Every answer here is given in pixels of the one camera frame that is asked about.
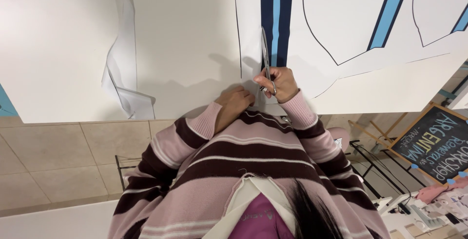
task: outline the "blackboard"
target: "blackboard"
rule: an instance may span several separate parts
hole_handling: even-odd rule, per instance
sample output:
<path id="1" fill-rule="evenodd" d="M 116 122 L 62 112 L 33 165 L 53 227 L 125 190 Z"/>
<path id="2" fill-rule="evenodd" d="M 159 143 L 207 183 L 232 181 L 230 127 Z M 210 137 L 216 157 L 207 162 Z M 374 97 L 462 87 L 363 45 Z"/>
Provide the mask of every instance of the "blackboard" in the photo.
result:
<path id="1" fill-rule="evenodd" d="M 466 120 L 452 110 L 431 104 L 389 149 L 436 181 L 453 182 L 459 172 L 468 170 Z"/>

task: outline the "woman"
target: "woman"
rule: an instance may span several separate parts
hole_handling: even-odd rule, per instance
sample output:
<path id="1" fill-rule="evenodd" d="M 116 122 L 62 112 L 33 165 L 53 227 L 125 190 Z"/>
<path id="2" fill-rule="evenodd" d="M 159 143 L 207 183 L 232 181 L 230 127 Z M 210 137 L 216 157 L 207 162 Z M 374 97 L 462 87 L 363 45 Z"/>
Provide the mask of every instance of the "woman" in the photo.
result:
<path id="1" fill-rule="evenodd" d="M 254 80 L 276 91 L 292 124 L 246 110 L 242 86 L 195 119 L 155 134 L 128 187 L 108 238 L 390 238 L 359 176 L 307 106 L 291 69 Z"/>

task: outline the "striped sweater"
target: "striped sweater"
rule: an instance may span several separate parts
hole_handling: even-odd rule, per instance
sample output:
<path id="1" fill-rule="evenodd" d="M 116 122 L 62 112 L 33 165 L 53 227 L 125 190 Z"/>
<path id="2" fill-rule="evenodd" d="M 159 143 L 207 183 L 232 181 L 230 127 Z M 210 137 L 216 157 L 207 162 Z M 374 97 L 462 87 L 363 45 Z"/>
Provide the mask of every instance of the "striped sweater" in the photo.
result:
<path id="1" fill-rule="evenodd" d="M 293 179 L 300 180 L 347 238 L 372 238 L 368 227 L 389 239 L 360 178 L 302 93 L 281 107 L 292 125 L 247 110 L 214 135 L 221 106 L 211 103 L 197 118 L 178 119 L 155 134 L 138 167 L 126 174 L 129 185 L 108 238 L 201 238 L 223 218 L 242 178 L 268 176 L 287 198 Z"/>

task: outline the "hand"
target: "hand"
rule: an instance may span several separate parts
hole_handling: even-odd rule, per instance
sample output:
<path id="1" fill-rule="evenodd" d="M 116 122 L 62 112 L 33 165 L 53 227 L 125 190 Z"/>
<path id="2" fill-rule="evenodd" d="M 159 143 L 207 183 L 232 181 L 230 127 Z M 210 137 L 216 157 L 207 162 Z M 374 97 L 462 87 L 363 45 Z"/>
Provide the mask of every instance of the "hand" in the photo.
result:
<path id="1" fill-rule="evenodd" d="M 222 93 L 214 102 L 223 106 L 216 117 L 214 125 L 214 134 L 216 134 L 231 125 L 249 105 L 253 106 L 255 96 L 239 85 L 229 92 Z"/>
<path id="2" fill-rule="evenodd" d="M 270 67 L 270 75 L 276 86 L 275 97 L 280 104 L 286 103 L 299 93 L 299 89 L 297 88 L 296 81 L 292 74 L 292 70 L 287 67 Z M 265 75 L 266 68 L 263 68 L 260 74 L 254 77 L 254 81 L 261 86 L 265 86 L 268 89 L 265 92 L 265 95 L 266 97 L 271 98 L 271 92 L 274 91 L 273 84 L 265 77 Z"/>

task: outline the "sweater cuff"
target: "sweater cuff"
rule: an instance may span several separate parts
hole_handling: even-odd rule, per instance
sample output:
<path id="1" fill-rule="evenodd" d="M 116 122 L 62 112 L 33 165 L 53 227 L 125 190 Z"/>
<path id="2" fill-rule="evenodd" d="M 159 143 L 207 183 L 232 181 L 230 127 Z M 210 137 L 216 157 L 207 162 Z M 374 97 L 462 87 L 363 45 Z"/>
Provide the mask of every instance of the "sweater cuff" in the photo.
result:
<path id="1" fill-rule="evenodd" d="M 306 100 L 302 96 L 302 91 L 299 92 L 289 101 L 284 104 L 279 104 L 289 116 L 292 122 L 292 127 L 303 130 L 315 125 L 318 121 L 318 116 L 308 106 Z"/>
<path id="2" fill-rule="evenodd" d="M 210 140 L 214 135 L 214 124 L 221 107 L 222 105 L 211 102 L 203 113 L 194 119 L 188 119 L 187 123 L 199 136 Z"/>

